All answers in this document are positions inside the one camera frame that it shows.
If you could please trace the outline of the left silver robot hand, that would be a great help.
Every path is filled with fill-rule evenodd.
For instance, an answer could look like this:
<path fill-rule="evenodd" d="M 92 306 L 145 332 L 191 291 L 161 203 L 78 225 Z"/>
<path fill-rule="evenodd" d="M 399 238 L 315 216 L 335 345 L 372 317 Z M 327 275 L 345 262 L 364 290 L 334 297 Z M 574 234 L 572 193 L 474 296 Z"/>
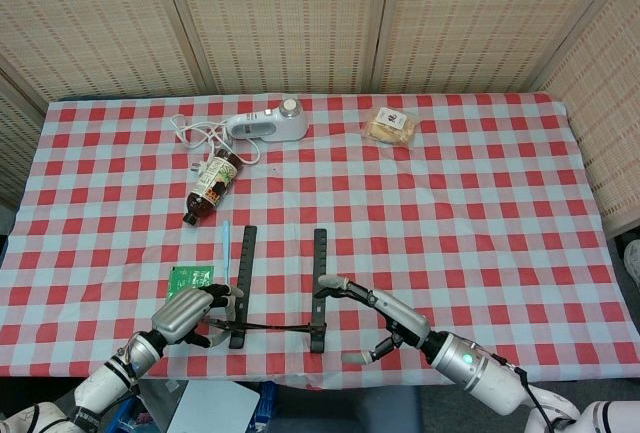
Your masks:
<path fill-rule="evenodd" d="M 236 300 L 243 297 L 244 292 L 240 288 L 226 284 L 184 288 L 152 316 L 152 330 L 163 338 L 166 345 L 187 343 L 212 348 L 223 343 L 230 332 L 222 331 L 205 337 L 196 332 L 196 327 L 215 308 L 224 308 L 227 319 L 233 321 Z"/>

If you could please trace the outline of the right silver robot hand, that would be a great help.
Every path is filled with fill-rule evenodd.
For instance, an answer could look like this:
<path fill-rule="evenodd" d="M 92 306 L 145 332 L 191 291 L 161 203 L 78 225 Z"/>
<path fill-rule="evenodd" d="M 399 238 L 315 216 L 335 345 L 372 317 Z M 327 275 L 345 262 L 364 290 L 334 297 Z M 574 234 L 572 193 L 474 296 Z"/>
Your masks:
<path fill-rule="evenodd" d="M 320 290 L 317 299 L 326 297 L 350 298 L 376 310 L 386 321 L 391 336 L 371 350 L 343 352 L 341 361 L 346 364 L 367 365 L 378 361 L 403 343 L 416 348 L 431 361 L 433 346 L 429 343 L 431 327 L 428 320 L 415 309 L 388 292 L 366 287 L 338 275 L 321 275 L 317 280 Z"/>

